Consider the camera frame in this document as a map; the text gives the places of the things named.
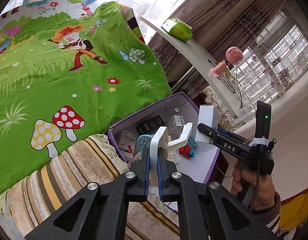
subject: black box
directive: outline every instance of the black box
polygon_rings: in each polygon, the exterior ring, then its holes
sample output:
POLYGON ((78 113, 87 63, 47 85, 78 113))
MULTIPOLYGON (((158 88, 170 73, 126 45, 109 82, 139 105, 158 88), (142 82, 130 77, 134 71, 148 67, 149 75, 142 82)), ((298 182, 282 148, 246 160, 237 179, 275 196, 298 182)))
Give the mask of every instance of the black box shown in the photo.
POLYGON ((141 122, 136 130, 140 135, 143 134, 154 134, 161 126, 166 126, 161 116, 157 115, 151 119, 141 122))

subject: cardboard box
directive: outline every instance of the cardboard box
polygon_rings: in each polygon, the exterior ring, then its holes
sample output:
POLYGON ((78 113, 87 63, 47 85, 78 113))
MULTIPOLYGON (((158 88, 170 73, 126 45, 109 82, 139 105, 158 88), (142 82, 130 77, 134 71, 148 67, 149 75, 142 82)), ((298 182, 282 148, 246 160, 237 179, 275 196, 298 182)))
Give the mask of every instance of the cardboard box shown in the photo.
POLYGON ((168 134, 182 133, 184 127, 184 119, 181 115, 173 115, 167 121, 168 134))
POLYGON ((133 158, 135 143, 136 135, 123 130, 118 147, 119 151, 126 158, 126 160, 133 158))
MULTIPOLYGON (((201 105, 199 107, 198 124, 203 123, 217 129, 218 127, 218 110, 215 106, 201 105)), ((195 141, 199 143, 210 143, 210 138, 196 130, 195 141)))
POLYGON ((161 116, 157 115, 155 117, 152 117, 151 119, 141 122, 136 127, 136 130, 139 132, 140 135, 155 134, 161 126, 165 126, 165 122, 163 121, 161 116))

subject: window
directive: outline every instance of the window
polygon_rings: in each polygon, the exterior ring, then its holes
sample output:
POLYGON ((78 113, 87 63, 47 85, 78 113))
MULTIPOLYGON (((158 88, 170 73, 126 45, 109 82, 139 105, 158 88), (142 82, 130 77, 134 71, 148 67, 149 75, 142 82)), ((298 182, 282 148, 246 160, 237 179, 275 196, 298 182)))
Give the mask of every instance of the window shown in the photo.
MULTIPOLYGON (((256 39, 257 44, 266 42, 287 19, 280 12, 256 39)), ((289 28, 288 33, 261 59, 248 47, 243 52, 243 62, 231 70, 241 85, 243 107, 248 115, 255 113, 257 100, 271 104, 308 69, 308 41, 297 25, 292 24, 289 28), (283 74, 288 75, 286 82, 282 80, 283 74)))

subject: medicine box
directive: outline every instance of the medicine box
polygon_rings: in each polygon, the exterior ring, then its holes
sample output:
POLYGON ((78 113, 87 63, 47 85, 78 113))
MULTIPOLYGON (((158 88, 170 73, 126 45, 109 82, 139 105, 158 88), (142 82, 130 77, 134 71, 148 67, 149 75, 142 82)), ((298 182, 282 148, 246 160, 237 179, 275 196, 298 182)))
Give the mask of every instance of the medicine box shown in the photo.
POLYGON ((184 127, 184 119, 181 115, 173 115, 166 122, 168 134, 181 134, 184 127))
POLYGON ((118 147, 119 151, 126 160, 130 160, 133 158, 135 143, 136 135, 123 130, 118 147))

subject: white shelf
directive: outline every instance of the white shelf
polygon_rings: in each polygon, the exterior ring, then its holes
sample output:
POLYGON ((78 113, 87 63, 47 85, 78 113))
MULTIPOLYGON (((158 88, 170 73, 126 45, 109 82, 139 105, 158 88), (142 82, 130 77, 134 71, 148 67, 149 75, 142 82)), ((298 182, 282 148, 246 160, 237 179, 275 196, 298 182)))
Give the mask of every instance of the white shelf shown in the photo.
POLYGON ((239 117, 240 102, 238 98, 221 80, 217 79, 214 75, 209 74, 209 71, 213 66, 208 62, 208 60, 211 62, 216 61, 211 54, 209 54, 193 38, 191 38, 187 43, 184 43, 169 35, 163 28, 161 28, 161 24, 155 20, 145 19, 142 16, 140 16, 140 19, 163 36, 164 39, 174 46, 196 68, 196 70, 214 89, 233 118, 239 117))

